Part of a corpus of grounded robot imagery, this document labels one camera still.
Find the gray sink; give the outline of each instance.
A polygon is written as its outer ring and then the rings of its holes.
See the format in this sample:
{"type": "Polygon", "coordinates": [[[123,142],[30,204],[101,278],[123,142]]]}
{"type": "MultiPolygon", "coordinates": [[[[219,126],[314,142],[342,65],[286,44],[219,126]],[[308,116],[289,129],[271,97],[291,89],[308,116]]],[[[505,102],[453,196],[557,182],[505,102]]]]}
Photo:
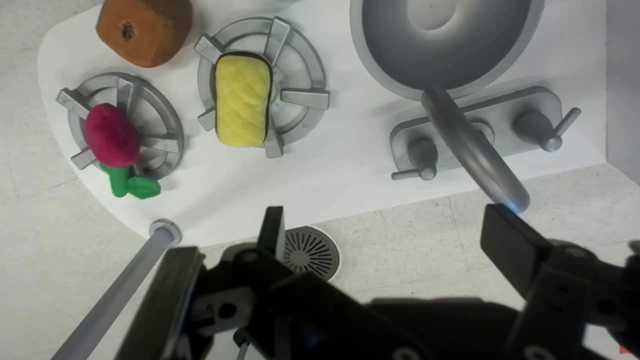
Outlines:
{"type": "Polygon", "coordinates": [[[515,62],[541,8],[541,0],[352,0],[352,34],[387,91],[420,101],[437,86],[457,98],[515,62]]]}
{"type": "Polygon", "coordinates": [[[477,187],[515,213],[527,193],[451,98],[505,72],[527,46],[544,0],[352,0],[352,36],[366,70],[390,92],[421,101],[477,187]]]}

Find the sponge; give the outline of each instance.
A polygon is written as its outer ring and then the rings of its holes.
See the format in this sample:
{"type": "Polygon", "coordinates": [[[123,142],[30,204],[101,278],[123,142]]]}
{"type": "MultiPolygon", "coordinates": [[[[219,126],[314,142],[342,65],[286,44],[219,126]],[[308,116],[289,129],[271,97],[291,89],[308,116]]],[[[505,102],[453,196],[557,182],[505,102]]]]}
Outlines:
{"type": "Polygon", "coordinates": [[[260,148],[268,133],[269,65],[247,53],[228,53],[214,69],[216,133],[221,145],[260,148]]]}

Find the sink drain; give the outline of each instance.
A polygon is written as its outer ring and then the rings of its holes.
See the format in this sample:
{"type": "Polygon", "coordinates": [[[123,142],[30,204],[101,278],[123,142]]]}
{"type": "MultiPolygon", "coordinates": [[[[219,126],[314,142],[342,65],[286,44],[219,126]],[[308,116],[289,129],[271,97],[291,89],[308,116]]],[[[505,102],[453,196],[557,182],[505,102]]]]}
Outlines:
{"type": "Polygon", "coordinates": [[[284,147],[308,137],[329,109],[321,61],[301,33],[282,19],[244,19],[201,36],[196,53],[197,91],[205,109],[197,123],[203,131],[216,129],[216,62],[234,50],[260,55],[274,69],[269,123],[276,139],[268,139],[263,148],[268,159],[280,159],[284,147]]]}
{"type": "Polygon", "coordinates": [[[56,98],[68,110],[69,134],[80,152],[72,156],[78,170],[96,165],[84,140],[84,121],[96,105],[113,105],[132,121],[141,139],[138,174],[164,179],[183,156],[183,131],[172,105],[145,81],[122,72],[106,72],[84,81],[78,89],[61,89],[56,98]]]}
{"type": "Polygon", "coordinates": [[[308,226],[291,228],[286,232],[282,262],[294,272],[311,272],[329,280],[340,268],[340,253],[323,232],[308,226]]]}

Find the white countertop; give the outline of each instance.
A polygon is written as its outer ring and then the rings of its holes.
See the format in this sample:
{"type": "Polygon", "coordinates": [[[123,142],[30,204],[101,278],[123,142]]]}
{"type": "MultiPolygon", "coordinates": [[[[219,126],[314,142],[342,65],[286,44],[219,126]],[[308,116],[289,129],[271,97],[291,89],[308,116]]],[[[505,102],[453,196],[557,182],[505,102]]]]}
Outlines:
{"type": "MultiPolygon", "coordinates": [[[[78,148],[56,94],[100,72],[119,70],[145,78],[179,114],[188,151],[181,166],[162,181],[162,196],[117,200],[100,170],[76,172],[98,203],[139,236],[147,236],[151,220],[170,218],[179,224],[186,244],[205,247],[254,236],[269,204],[284,204],[288,226],[297,226],[475,189],[461,170],[442,172],[433,182],[390,181],[390,131],[401,123],[398,114],[418,106],[384,91],[360,65],[350,39],[350,3],[194,0],[194,8],[197,31],[170,65],[155,70],[126,65],[98,41],[98,8],[58,25],[39,46],[39,91],[66,159],[78,148]],[[214,134],[201,133],[196,121],[203,109],[196,86],[199,58],[192,50],[194,43],[201,33],[211,34],[255,14],[294,22],[319,53],[332,91],[332,109],[318,129],[280,160],[265,160],[262,151],[226,148],[214,134]]],[[[508,159],[522,181],[603,162],[603,14],[606,5],[600,0],[548,3],[531,44],[495,83],[501,91],[541,85],[561,98],[564,109],[584,110],[559,152],[508,159]]]]}

